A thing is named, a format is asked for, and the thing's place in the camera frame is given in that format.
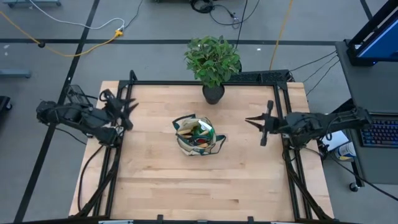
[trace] yellow cable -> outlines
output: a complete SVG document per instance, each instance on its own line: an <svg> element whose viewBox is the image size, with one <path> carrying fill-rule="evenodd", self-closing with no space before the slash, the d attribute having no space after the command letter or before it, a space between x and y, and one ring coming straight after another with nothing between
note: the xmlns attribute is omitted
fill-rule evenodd
<svg viewBox="0 0 398 224"><path fill-rule="evenodd" d="M280 28L279 37L278 37L278 40L276 41L274 53L272 54L271 64L269 65L269 70L272 70L272 63L274 62L274 57L275 57L275 54L276 54L276 50L278 49L278 46L279 46L279 40L282 38L282 34L284 33L285 25L286 25L286 22L287 22L287 18L289 17L289 14L290 14L290 10L292 9L292 5L293 5L293 0L290 0L289 8L288 8L288 10L286 12L285 19L284 19L284 22L282 24L282 27Z"/></svg>
<svg viewBox="0 0 398 224"><path fill-rule="evenodd" d="M19 31L21 31L23 34L25 34L30 40L33 40L36 44L40 44L40 41L38 41L38 40L36 40L35 38L33 38L33 37L32 37L31 35L29 35L27 32L25 32L24 30L22 30L17 24L15 24L14 22L12 22L11 19L8 18L8 16L5 15L5 13L3 13L2 11L0 11L0 14L1 14L4 18L6 18L6 20L7 20L11 25L13 25L16 29L18 29ZM123 32L121 32L120 30L117 30L116 33L115 33L115 35L114 35L110 40L108 40L108 41L106 41L106 42L103 42L102 44L98 44L98 45L96 45L96 46L90 48L89 50L86 50L85 52L82 52L82 53L80 53L80 54L75 54L75 55L66 55L66 54L63 54L63 53L61 53L61 52L59 52L59 51L57 51L57 50L54 50L54 49L52 49L51 47L47 47L47 46L45 46L45 48L48 49L49 51L51 51L51 52L57 54L57 55L61 55L61 56L64 56L64 57L77 57L77 56L81 56L81 55L90 53L90 52L91 52L92 50L94 50L95 48L100 47L100 46L103 46L103 45L105 45L105 44L108 44L108 43L112 42L112 40L114 40L114 39L116 39L117 37L120 37L120 36L122 36L122 35L123 35Z"/></svg>

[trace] gray floor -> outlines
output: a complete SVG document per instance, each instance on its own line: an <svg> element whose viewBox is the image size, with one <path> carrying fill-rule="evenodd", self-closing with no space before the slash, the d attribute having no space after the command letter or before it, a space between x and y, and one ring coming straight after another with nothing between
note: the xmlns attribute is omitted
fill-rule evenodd
<svg viewBox="0 0 398 224"><path fill-rule="evenodd" d="M88 18L94 0L64 0L62 7L45 7L51 15L68 21L82 22ZM372 13L386 0L366 0ZM187 1L163 0L157 4L144 0L140 15L125 31L125 40L191 39L204 35L224 35L235 39L238 31L215 24L208 15L190 9ZM236 15L241 15L244 1L223 0ZM255 0L249 0L251 12ZM101 0L93 26L113 17L128 20L135 13L139 1ZM261 0L259 8L242 29L243 40L276 40L289 0ZM230 22L228 15L214 12L217 19ZM38 10L28 7L9 9L0 5L14 22L37 38L79 39L81 27L59 24L46 18ZM350 38L366 23L367 17L360 0L296 0L287 22L283 40L342 40ZM107 39L119 27L118 22L101 30L91 30L88 39ZM0 18L0 39L25 38ZM77 44L49 44L59 51L73 54ZM273 45L240 45L244 71L268 70ZM140 80L192 80L186 71L183 44L112 44L83 56L76 68L72 83L79 84L87 94L96 95L103 80L127 79L133 69ZM295 68L334 51L333 46L281 45L273 69ZM12 98L14 108L0 129L0 223L12 222L26 184L40 151L47 128L35 118L35 107L43 100L57 101L72 59L54 55L35 44L0 44L0 67L27 68L30 79L3 78L0 95ZM305 80L321 64L316 63L294 72L297 81ZM305 83L309 91L329 66L325 66ZM331 112L349 98L348 88L339 64L333 67L318 87L308 96L310 109ZM72 133L84 139L78 131ZM63 218L68 215L75 190L84 146L69 136L56 132L44 162L42 172L30 201L25 221ZM347 186L351 174L333 161L325 162L325 175L336 218L359 223L396 223L398 203L370 187L352 193ZM398 195L398 186L382 185Z"/></svg>

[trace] wooden table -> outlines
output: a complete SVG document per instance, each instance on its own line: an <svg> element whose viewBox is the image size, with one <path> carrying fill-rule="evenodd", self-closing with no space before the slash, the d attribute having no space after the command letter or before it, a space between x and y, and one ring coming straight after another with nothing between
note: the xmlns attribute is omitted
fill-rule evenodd
<svg viewBox="0 0 398 224"><path fill-rule="evenodd" d="M101 91L109 88L116 94L117 86L103 82ZM292 111L308 112L303 84L288 86ZM265 112L267 101L274 100L272 87L226 86L217 105L206 103L201 86L134 85L132 97L139 106L130 117L133 130L124 135L112 219L153 220L163 214L165 220L294 220L280 135L269 135L267 146L261 147L258 129L244 121ZM188 157L179 149L172 121L192 113L206 116L217 134L227 136L219 154ZM272 115L277 116L275 109ZM314 142L308 146L318 150ZM82 167L97 148L98 141L89 139ZM98 186L103 155L104 150L85 172L83 204ZM332 217L320 158L309 151L301 155L307 189ZM106 190L102 213L107 196ZM77 187L71 215L77 213L76 205ZM300 203L301 217L303 211Z"/></svg>

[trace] white paper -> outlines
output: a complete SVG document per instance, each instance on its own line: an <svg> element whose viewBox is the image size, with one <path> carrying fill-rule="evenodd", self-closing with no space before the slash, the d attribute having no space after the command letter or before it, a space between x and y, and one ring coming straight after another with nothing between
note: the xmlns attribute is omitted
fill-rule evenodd
<svg viewBox="0 0 398 224"><path fill-rule="evenodd" d="M325 145L329 145L328 151L332 151L337 147L348 143L348 138L342 131L336 131L331 134L331 141L326 140L326 137L322 139Z"/></svg>

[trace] white cable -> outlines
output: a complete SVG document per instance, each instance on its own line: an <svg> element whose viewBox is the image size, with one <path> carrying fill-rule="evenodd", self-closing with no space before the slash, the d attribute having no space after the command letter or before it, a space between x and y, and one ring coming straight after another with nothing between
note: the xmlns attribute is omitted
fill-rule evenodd
<svg viewBox="0 0 398 224"><path fill-rule="evenodd" d="M61 23L65 23L65 24L71 24L71 25L78 25L78 26L83 26L83 27L89 28L89 29L96 29L96 30L98 30L98 29L100 29L100 28L102 28L102 27L108 25L108 24L109 24L110 22L112 22L112 21L120 20L120 21L123 22L123 25L119 28L119 30L123 30L123 29L124 29L124 20L121 19L121 18L113 18L113 19L111 19L110 21L108 21L107 23L105 23L104 25L100 26L100 27L89 27L89 26L86 26L86 25L80 24L80 23L62 21L62 20L56 19L56 18L50 16L49 14L47 14L47 13L46 13L45 11L43 11L39 6L37 6L37 5L33 2L33 0L29 0L29 1L30 1L30 3L32 3L40 12L43 12L46 16L48 16L49 18L51 18L51 19L53 19L53 20L55 20L55 21L57 21L57 22L61 22Z"/></svg>

